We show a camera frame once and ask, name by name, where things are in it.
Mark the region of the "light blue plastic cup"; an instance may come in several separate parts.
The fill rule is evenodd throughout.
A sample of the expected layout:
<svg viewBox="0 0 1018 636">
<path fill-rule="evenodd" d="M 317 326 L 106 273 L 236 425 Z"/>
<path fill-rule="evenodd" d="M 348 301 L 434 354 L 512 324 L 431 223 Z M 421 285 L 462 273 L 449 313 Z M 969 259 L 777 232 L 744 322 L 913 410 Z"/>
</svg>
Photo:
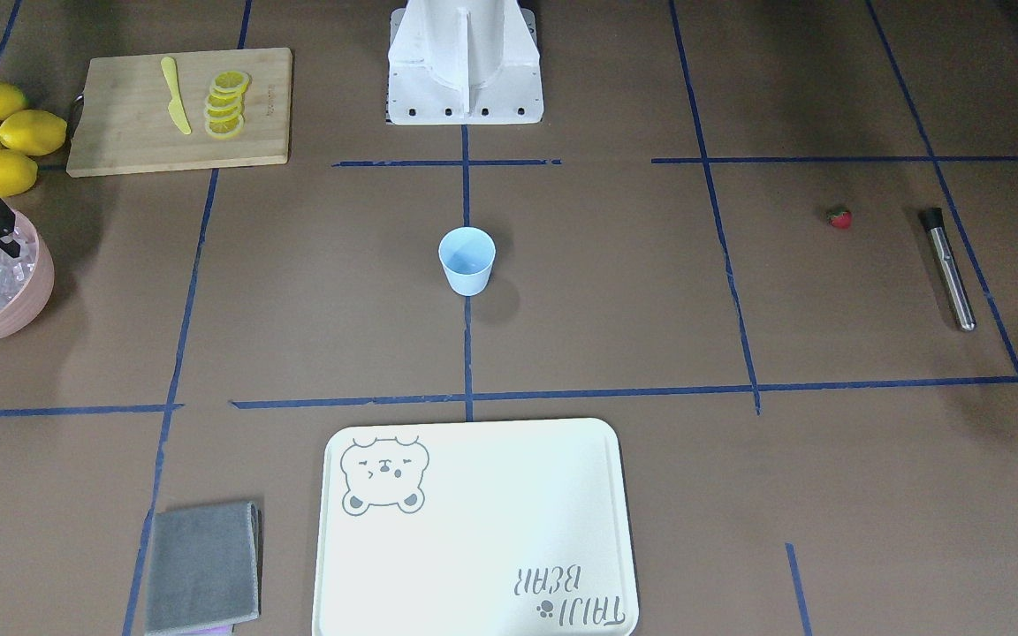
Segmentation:
<svg viewBox="0 0 1018 636">
<path fill-rule="evenodd" d="M 437 246 L 437 258 L 448 284 L 463 297 L 473 297 L 485 289 L 496 257 L 496 242 L 478 228 L 453 229 Z"/>
</svg>

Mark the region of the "wooden cutting board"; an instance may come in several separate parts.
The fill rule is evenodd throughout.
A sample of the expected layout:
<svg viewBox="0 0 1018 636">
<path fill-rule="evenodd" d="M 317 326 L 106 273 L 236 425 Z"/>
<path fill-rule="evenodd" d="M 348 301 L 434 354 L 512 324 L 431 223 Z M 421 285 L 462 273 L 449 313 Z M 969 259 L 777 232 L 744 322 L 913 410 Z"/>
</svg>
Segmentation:
<svg viewBox="0 0 1018 636">
<path fill-rule="evenodd" d="M 293 53 L 213 49 L 96 57 L 70 140 L 72 178 L 249 168 L 288 160 Z"/>
</svg>

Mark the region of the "yellow plastic knife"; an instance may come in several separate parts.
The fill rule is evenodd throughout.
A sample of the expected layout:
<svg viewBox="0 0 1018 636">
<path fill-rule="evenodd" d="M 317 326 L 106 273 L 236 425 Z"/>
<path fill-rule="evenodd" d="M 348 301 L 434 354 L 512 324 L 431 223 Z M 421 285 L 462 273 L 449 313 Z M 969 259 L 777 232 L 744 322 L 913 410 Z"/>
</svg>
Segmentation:
<svg viewBox="0 0 1018 636">
<path fill-rule="evenodd" d="M 182 134 L 193 133 L 190 122 L 187 121 L 186 108 L 182 100 L 177 60 L 170 56 L 162 57 L 159 61 L 159 67 L 161 67 L 165 84 L 169 90 L 167 113 L 169 113 L 170 120 L 178 132 Z"/>
</svg>

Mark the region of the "lemon slices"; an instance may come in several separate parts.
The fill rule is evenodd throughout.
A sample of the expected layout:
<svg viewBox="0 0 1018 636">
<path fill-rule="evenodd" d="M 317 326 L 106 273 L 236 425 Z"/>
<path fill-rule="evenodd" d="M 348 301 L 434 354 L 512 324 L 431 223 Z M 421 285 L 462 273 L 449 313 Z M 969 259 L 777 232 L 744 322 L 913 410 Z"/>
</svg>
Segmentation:
<svg viewBox="0 0 1018 636">
<path fill-rule="evenodd" d="M 203 131 L 214 140 L 229 140 L 244 128 L 244 97 L 251 83 L 250 73 L 223 70 L 209 83 L 203 100 Z"/>
</svg>

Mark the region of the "grey folded cloth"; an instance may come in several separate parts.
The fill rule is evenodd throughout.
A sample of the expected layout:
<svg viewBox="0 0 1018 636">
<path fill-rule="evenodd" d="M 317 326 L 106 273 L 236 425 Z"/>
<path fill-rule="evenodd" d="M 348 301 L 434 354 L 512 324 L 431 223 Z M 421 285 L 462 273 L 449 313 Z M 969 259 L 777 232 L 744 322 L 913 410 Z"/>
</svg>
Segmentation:
<svg viewBox="0 0 1018 636">
<path fill-rule="evenodd" d="M 260 616 L 260 511 L 252 500 L 155 517 L 147 635 L 229 635 Z"/>
</svg>

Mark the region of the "cream bear tray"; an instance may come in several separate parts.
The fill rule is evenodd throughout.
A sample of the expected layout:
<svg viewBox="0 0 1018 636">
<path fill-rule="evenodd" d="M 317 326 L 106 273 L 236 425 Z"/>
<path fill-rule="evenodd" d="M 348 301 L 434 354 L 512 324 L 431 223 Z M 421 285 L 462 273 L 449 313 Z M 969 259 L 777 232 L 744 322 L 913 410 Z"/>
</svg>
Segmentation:
<svg viewBox="0 0 1018 636">
<path fill-rule="evenodd" d="M 639 620 L 609 423 L 387 424 L 324 447 L 315 635 L 631 635 Z"/>
</svg>

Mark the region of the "red strawberry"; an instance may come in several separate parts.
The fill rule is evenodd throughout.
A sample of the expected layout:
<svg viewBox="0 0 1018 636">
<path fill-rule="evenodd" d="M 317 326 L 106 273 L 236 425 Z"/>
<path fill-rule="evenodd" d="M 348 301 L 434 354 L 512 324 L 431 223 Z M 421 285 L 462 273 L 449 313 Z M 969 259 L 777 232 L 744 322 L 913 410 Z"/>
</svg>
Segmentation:
<svg viewBox="0 0 1018 636">
<path fill-rule="evenodd" d="M 825 214 L 828 224 L 832 228 L 847 230 L 853 224 L 853 212 L 846 206 L 836 206 L 829 209 Z"/>
</svg>

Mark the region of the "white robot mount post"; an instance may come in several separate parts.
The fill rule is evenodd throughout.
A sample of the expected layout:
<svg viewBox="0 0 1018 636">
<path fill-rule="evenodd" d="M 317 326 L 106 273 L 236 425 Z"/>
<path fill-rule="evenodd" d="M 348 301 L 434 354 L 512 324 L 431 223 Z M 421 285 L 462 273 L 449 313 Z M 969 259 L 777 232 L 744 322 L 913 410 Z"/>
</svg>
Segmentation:
<svg viewBox="0 0 1018 636">
<path fill-rule="evenodd" d="M 387 57 L 389 124 L 543 119 L 536 18 L 517 1 L 408 1 L 391 13 Z"/>
</svg>

